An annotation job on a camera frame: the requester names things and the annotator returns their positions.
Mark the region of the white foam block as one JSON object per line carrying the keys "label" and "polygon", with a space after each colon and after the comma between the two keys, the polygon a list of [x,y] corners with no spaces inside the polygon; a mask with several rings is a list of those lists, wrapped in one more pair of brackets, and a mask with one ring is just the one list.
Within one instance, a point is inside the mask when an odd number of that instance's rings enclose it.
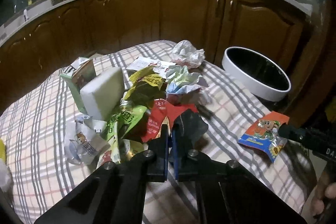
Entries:
{"label": "white foam block", "polygon": [[80,95],[90,117],[108,121],[113,109],[120,103],[124,91],[122,69],[111,67],[87,83],[80,90]]}

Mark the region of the yellow snack bag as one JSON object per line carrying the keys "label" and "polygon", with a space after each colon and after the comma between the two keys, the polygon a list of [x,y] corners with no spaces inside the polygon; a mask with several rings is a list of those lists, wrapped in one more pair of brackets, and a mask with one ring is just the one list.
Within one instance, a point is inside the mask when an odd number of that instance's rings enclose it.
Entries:
{"label": "yellow snack bag", "polygon": [[151,101],[162,89],[166,80],[154,71],[154,66],[148,66],[133,73],[129,79],[131,88],[123,99],[134,103]]}

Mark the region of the yellow round sponge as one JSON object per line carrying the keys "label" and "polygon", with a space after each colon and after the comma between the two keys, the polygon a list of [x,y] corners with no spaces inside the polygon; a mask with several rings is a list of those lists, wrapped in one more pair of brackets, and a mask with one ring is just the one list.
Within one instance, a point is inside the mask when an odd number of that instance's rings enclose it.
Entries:
{"label": "yellow round sponge", "polygon": [[0,139],[0,159],[6,162],[6,146],[2,139]]}

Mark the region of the orange cartoon snack bag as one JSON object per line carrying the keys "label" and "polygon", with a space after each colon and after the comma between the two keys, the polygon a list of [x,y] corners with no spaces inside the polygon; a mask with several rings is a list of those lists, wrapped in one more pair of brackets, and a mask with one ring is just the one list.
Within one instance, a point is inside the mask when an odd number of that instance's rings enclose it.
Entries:
{"label": "orange cartoon snack bag", "polygon": [[285,138],[280,137],[279,129],[288,121],[288,116],[272,111],[251,125],[238,143],[265,152],[274,162],[287,143]]}

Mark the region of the pale blue crumpled paper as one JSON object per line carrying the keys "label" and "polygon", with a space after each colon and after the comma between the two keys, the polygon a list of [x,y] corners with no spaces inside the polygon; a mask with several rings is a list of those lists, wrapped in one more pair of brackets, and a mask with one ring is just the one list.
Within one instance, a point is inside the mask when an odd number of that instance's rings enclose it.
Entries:
{"label": "pale blue crumpled paper", "polygon": [[183,95],[195,92],[209,85],[204,77],[197,72],[189,72],[187,66],[169,66],[165,74],[168,95]]}

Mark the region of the plaid checkered tablecloth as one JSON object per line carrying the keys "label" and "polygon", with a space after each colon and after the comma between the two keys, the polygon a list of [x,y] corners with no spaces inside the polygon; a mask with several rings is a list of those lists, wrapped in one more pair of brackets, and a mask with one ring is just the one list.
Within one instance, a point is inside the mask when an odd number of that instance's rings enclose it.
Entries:
{"label": "plaid checkered tablecloth", "polygon": [[[204,61],[197,72],[208,83],[206,91],[211,97],[211,103],[199,109],[209,126],[200,138],[201,150],[216,161],[237,160],[300,212],[316,181],[307,154],[290,141],[270,161],[263,151],[240,145],[238,139],[268,109],[216,65]],[[79,115],[59,71],[1,115],[1,139],[14,180],[13,208],[24,223],[33,223],[91,174],[86,165],[70,164],[64,156],[66,123]],[[177,182],[170,169],[167,182],[148,186],[143,221],[195,223],[193,188],[193,184]]]}

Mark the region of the green snack bag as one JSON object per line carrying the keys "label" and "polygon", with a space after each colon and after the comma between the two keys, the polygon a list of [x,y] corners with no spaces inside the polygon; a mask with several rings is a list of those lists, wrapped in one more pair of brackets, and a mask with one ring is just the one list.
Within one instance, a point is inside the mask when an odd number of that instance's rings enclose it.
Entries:
{"label": "green snack bag", "polygon": [[146,111],[147,107],[142,105],[121,105],[116,108],[101,135],[108,147],[100,153],[97,168],[109,161],[115,164],[126,161],[127,153],[131,154],[130,140],[126,136],[140,125]]}

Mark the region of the black plastic piece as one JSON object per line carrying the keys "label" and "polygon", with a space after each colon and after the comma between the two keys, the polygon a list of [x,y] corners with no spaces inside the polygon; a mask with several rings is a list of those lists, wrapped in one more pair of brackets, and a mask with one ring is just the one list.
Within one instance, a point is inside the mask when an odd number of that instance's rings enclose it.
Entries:
{"label": "black plastic piece", "polygon": [[187,137],[193,147],[209,129],[208,124],[203,121],[200,114],[193,112],[191,109],[187,109],[179,115],[174,121],[174,126],[178,126],[181,135]]}

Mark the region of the white bear print wrapper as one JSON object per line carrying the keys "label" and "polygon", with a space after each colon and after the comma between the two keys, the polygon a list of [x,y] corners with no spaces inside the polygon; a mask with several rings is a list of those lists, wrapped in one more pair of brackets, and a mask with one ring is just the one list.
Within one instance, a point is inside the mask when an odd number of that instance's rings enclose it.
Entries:
{"label": "white bear print wrapper", "polygon": [[105,151],[109,144],[102,137],[107,122],[93,119],[88,115],[66,123],[64,152],[67,161],[74,165],[90,165]]}

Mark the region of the white round trash bin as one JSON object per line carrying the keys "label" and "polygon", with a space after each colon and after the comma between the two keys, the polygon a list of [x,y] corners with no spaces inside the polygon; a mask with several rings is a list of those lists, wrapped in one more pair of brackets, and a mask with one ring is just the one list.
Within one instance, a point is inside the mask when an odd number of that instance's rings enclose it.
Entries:
{"label": "white round trash bin", "polygon": [[227,48],[222,67],[252,94],[264,100],[279,102],[291,90],[286,73],[271,59],[251,49]]}

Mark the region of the green white carton box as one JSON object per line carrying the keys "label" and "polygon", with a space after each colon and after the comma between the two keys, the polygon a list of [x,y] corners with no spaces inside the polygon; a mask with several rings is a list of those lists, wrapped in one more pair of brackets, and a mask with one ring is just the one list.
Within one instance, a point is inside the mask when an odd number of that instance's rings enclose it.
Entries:
{"label": "green white carton box", "polygon": [[60,78],[66,82],[81,113],[87,114],[80,90],[96,76],[93,60],[86,57],[78,57],[60,74]]}

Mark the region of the white crumpled paper ball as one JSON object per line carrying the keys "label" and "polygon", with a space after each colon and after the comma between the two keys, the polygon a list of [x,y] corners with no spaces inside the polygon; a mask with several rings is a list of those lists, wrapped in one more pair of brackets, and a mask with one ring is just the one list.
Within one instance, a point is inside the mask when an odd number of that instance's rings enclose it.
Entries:
{"label": "white crumpled paper ball", "polygon": [[200,67],[206,58],[204,49],[196,49],[188,40],[177,43],[171,50],[170,57],[173,63],[189,69]]}

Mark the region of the brown wooden lower cabinets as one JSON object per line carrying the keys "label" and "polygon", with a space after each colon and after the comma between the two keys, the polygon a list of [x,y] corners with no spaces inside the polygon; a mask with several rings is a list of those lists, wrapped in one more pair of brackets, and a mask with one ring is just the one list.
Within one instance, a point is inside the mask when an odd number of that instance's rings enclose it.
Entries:
{"label": "brown wooden lower cabinets", "polygon": [[307,14],[286,0],[74,0],[1,45],[1,109],[79,56],[155,40],[188,40],[216,65],[226,48],[246,47],[289,72],[307,25]]}

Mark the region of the red snack wrapper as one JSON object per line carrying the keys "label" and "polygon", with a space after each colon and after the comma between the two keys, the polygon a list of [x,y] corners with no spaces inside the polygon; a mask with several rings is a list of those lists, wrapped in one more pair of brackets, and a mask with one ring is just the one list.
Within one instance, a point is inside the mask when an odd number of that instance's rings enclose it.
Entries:
{"label": "red snack wrapper", "polygon": [[191,110],[193,113],[198,112],[194,104],[174,106],[164,99],[154,100],[154,105],[146,124],[146,133],[141,136],[141,141],[147,143],[151,139],[157,138],[161,134],[161,125],[164,121],[172,129],[174,121],[186,110]]}

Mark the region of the white red 1928 box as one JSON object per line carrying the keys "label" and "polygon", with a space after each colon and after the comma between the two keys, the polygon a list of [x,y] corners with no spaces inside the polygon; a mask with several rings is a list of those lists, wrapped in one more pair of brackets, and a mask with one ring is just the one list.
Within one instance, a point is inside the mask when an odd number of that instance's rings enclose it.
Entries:
{"label": "white red 1928 box", "polygon": [[131,76],[133,73],[143,68],[153,67],[154,73],[157,73],[161,77],[165,78],[166,72],[169,67],[174,65],[175,63],[139,56],[129,66],[126,67],[126,71],[127,74]]}

